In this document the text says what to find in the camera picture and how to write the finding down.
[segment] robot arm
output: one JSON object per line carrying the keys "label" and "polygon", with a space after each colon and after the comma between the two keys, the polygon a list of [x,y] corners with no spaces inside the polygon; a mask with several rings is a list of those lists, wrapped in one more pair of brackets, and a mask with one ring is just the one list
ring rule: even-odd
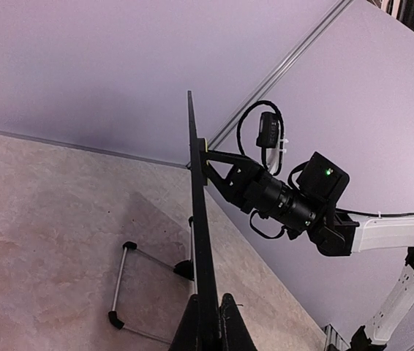
{"label": "robot arm", "polygon": [[[291,240],[304,231],[320,253],[348,256],[371,249],[408,247],[402,274],[376,315],[361,326],[350,343],[351,351],[381,351],[414,304],[414,213],[406,216],[364,216],[336,209],[349,176],[322,155],[299,165],[288,185],[244,155],[219,151],[201,152],[203,174],[226,201],[250,214],[252,229],[267,239],[285,231]],[[222,178],[209,160],[232,165]],[[296,186],[291,180],[300,173]],[[282,223],[282,231],[269,237],[252,225],[255,214]]]}

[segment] white wall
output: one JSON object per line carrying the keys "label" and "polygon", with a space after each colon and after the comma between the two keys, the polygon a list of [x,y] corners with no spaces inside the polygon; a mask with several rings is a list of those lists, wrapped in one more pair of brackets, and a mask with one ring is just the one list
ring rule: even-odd
{"label": "white wall", "polygon": [[0,131],[185,164],[335,2],[0,1]]}
{"label": "white wall", "polygon": [[[290,140],[283,181],[319,151],[350,174],[341,207],[414,210],[414,33],[409,29],[355,1],[267,99],[281,108]],[[245,123],[242,138],[246,153],[258,160],[259,115]],[[220,149],[237,152],[234,136]],[[247,215],[211,192],[317,323],[333,323],[347,340],[377,311],[404,265],[404,249],[329,258],[306,234],[295,241],[263,240],[249,229]],[[262,226],[271,235],[279,227],[272,222]],[[406,350],[413,343],[414,308],[387,350]]]}

